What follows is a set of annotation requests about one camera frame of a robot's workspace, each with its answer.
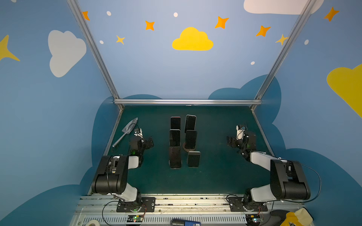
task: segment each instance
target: roll of tape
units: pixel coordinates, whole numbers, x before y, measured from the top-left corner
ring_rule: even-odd
[[[101,226],[101,224],[97,220],[91,220],[85,226]]]

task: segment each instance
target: trowel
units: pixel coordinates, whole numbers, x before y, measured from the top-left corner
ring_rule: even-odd
[[[112,147],[115,148],[118,143],[122,140],[122,138],[126,135],[126,134],[130,134],[131,131],[133,130],[133,128],[135,127],[136,123],[137,123],[138,118],[134,118],[133,120],[131,120],[122,130],[122,132],[124,133],[116,142],[114,142],[114,144],[112,144]]]

